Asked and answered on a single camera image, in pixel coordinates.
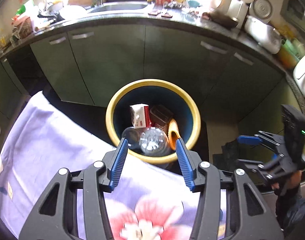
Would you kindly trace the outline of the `person's right hand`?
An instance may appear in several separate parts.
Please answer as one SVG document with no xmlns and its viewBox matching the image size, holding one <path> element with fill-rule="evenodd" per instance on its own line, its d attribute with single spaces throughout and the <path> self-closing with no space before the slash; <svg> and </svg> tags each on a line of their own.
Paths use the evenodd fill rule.
<svg viewBox="0 0 305 240">
<path fill-rule="evenodd" d="M 302 178 L 302 171 L 294 172 L 283 184 L 280 186 L 279 183 L 275 183 L 271 185 L 273 190 L 280 190 L 280 195 L 283 196 L 286 194 L 288 190 L 294 189 L 300 185 Z"/>
</svg>

